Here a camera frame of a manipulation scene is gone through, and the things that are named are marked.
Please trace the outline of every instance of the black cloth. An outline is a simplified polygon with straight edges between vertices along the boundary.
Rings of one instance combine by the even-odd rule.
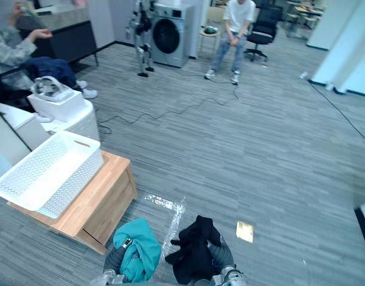
[[[213,226],[213,220],[197,216],[189,227],[178,235],[180,240],[171,240],[179,245],[180,250],[165,257],[167,263],[173,265],[173,272],[180,284],[188,284],[192,278],[211,279],[219,274],[213,258],[207,248],[207,240],[216,246],[221,246],[220,233]]]

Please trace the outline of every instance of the teal towel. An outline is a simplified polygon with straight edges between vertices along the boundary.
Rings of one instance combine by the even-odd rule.
[[[115,248],[119,248],[127,238],[132,239],[132,244],[125,252],[120,274],[125,274],[129,282],[145,282],[156,270],[161,246],[146,219],[136,219],[119,228],[113,236]]]

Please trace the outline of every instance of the dark pants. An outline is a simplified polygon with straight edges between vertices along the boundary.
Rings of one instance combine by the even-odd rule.
[[[39,57],[30,58],[25,64],[30,65],[28,71],[32,80],[37,77],[52,76],[60,83],[77,91],[82,91],[80,86],[76,83],[74,72],[65,60]]]

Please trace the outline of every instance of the person's hand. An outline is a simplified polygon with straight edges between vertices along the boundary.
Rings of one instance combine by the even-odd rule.
[[[49,29],[36,29],[27,36],[31,43],[35,42],[36,39],[49,39],[51,37],[52,33]]]
[[[231,46],[237,46],[239,43],[239,38],[234,38],[232,41],[231,41]]]
[[[21,10],[22,4],[20,2],[16,2],[13,5],[13,11],[8,17],[8,22],[10,25],[15,26],[17,19],[21,17],[24,12]]]

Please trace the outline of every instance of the jeans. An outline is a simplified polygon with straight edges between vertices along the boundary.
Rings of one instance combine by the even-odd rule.
[[[76,83],[74,72],[65,60],[38,57],[29,58],[25,64],[31,65],[28,68],[31,79],[42,76],[52,76],[60,83],[63,83],[76,91],[82,91],[80,86]]]
[[[246,46],[247,37],[243,36],[239,39],[238,45],[235,47],[235,59],[232,65],[231,70],[234,71],[241,71],[241,64],[244,60],[244,49]],[[219,65],[221,64],[224,55],[228,52],[229,48],[231,47],[230,44],[230,37],[227,33],[224,33],[223,37],[220,40],[220,44],[218,47],[218,51],[216,56],[214,57],[213,62],[211,63],[211,68],[213,70],[217,70],[219,68]]]

